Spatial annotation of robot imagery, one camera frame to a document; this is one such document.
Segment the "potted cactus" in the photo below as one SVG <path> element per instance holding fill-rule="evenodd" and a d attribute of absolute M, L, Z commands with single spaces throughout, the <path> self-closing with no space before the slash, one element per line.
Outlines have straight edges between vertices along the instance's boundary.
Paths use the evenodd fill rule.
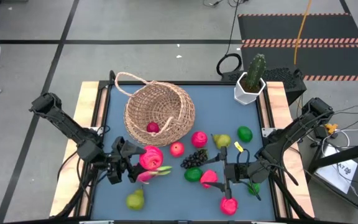
<path fill-rule="evenodd" d="M 257 54 L 249 65 L 248 72 L 244 72 L 234 88 L 234 99 L 242 105 L 256 100 L 266 84 L 262 75 L 266 70 L 265 56 Z"/>

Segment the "white hexagonal pot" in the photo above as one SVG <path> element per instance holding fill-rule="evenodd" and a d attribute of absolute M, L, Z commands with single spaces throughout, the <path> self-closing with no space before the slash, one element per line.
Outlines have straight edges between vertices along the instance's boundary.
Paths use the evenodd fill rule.
<path fill-rule="evenodd" d="M 260 95 L 260 93 L 264 90 L 266 83 L 263 79 L 260 79 L 260 90 L 258 93 L 248 93 L 244 91 L 240 85 L 241 78 L 246 75 L 247 73 L 244 72 L 241 77 L 237 80 L 236 87 L 234 87 L 234 99 L 241 103 L 242 105 L 247 105 L 252 103 L 256 100 L 256 98 Z"/>

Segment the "wooden table frame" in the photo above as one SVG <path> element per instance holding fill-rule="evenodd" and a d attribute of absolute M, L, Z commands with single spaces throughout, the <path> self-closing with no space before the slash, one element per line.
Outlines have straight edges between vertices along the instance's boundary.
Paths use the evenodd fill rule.
<path fill-rule="evenodd" d="M 260 102 L 260 109 L 262 112 L 263 122 L 265 127 L 270 127 L 270 123 L 273 122 L 275 128 L 284 128 L 292 122 L 290 110 L 285 95 L 285 90 L 282 82 L 267 82 L 267 91 L 261 94 L 258 102 Z M 103 123 L 103 114 L 105 110 L 105 104 L 108 100 L 108 89 L 103 88 L 103 83 L 100 82 L 83 82 L 78 96 L 77 106 L 73 119 L 83 127 L 96 126 L 99 127 Z M 298 150 L 297 143 L 292 145 L 293 148 Z M 65 156 L 65 160 L 69 155 L 76 151 L 76 145 L 72 140 L 68 140 Z M 55 196 L 53 198 L 52 208 L 50 215 L 56 215 L 64 206 L 70 201 L 74 192 L 78 189 L 78 177 L 76 174 L 76 163 L 78 156 L 75 155 L 71 158 L 60 173 Z M 299 186 L 296 186 L 289 177 L 285 174 L 285 180 L 287 183 L 287 189 L 294 196 L 296 201 L 302 206 L 307 214 L 314 216 L 313 207 L 310 200 L 308 185 L 306 183 L 305 173 L 303 172 L 303 165 L 299 153 L 286 150 L 284 153 L 284 163 L 288 171 L 298 181 Z M 275 186 L 276 196 L 278 200 L 278 213 L 280 217 L 287 217 L 286 203 L 284 203 L 283 195 L 279 188 Z M 87 199 L 82 198 L 81 207 L 78 209 L 78 215 L 86 215 L 87 211 Z M 297 218 L 294 212 L 291 213 L 293 218 Z"/>

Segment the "yellow cable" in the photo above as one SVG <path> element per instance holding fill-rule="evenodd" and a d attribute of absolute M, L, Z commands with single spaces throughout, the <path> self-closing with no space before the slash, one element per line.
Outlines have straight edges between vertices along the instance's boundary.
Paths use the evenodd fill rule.
<path fill-rule="evenodd" d="M 311 5 L 311 0 L 309 0 L 308 7 L 306 8 L 305 15 L 303 15 L 301 28 L 299 29 L 298 38 L 296 39 L 295 53 L 294 53 L 294 56 L 293 56 L 293 64 L 294 65 L 296 65 L 296 54 L 298 53 L 299 39 L 301 38 L 301 34 L 302 34 L 302 30 L 303 30 L 303 24 L 305 24 L 306 16 L 309 14 L 310 5 Z"/>

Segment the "wicker basket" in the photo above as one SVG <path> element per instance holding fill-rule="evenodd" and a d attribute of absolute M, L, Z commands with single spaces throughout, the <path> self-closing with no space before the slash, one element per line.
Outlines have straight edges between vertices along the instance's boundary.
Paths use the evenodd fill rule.
<path fill-rule="evenodd" d="M 118 85 L 118 78 L 127 75 L 146 84 L 134 94 L 129 94 Z M 117 89 L 129 96 L 125 105 L 124 123 L 128 133 L 144 145 L 166 146 L 185 134 L 194 125 L 196 111 L 186 91 L 171 83 L 151 81 L 126 72 L 120 72 L 115 79 Z M 149 133 L 146 127 L 156 122 L 158 133 Z"/>

